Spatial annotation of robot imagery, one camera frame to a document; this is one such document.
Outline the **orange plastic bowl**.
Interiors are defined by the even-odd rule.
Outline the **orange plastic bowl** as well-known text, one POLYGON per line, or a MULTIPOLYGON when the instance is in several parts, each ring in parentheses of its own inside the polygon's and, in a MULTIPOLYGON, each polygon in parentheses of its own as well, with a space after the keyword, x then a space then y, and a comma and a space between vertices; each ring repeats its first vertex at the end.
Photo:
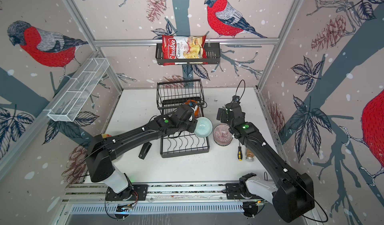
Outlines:
POLYGON ((200 107, 197 105, 197 102, 195 100, 187 100, 185 104, 194 110, 194 116, 197 118, 200 110, 200 107))

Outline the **light green ceramic bowl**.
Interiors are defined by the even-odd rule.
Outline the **light green ceramic bowl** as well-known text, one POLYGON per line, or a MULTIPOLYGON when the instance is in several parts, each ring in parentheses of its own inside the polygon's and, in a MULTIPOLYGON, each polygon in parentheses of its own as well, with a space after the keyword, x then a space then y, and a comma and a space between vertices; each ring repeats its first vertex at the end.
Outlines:
POLYGON ((197 124, 194 130, 194 134, 197 137, 205 138, 208 137, 213 131, 212 122, 206 117, 197 118, 197 124))

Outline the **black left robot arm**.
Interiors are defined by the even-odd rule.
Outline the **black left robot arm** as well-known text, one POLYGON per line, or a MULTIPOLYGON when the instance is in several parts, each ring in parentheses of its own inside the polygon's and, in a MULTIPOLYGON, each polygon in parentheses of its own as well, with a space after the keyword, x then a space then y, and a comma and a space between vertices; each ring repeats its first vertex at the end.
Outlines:
POLYGON ((159 115, 145 125, 128 132, 104 138, 93 137, 85 159, 92 183, 104 183, 120 193, 129 186, 126 176, 114 167, 113 161, 127 151, 161 137, 188 131, 197 126, 196 105, 182 104, 173 112, 159 115))

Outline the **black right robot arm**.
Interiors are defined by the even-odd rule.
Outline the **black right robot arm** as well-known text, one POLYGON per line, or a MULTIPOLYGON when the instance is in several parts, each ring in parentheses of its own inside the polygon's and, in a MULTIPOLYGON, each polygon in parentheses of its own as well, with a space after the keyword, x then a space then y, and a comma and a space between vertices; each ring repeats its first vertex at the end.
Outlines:
POLYGON ((308 174, 299 174, 267 143, 259 129, 245 120, 238 102, 220 108, 217 120, 229 126, 229 131, 259 160, 272 178, 267 182, 248 174, 246 191, 273 204, 277 214, 287 223, 315 208, 313 180, 308 174))

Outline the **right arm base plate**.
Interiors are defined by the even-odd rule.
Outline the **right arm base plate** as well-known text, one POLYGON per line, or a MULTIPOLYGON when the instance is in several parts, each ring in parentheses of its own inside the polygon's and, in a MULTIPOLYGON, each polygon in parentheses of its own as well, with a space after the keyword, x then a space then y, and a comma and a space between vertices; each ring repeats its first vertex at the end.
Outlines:
POLYGON ((222 190, 228 200, 263 200, 261 197, 251 195, 240 183, 227 183, 222 190))

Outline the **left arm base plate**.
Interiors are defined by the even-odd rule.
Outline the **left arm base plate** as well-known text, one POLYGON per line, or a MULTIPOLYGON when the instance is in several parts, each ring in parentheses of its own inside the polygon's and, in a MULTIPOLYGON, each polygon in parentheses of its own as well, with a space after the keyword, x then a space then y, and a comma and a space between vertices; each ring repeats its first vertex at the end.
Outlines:
POLYGON ((148 193, 148 185, 139 184, 126 188, 120 193, 115 193, 111 188, 106 191, 106 202, 145 201, 148 193))

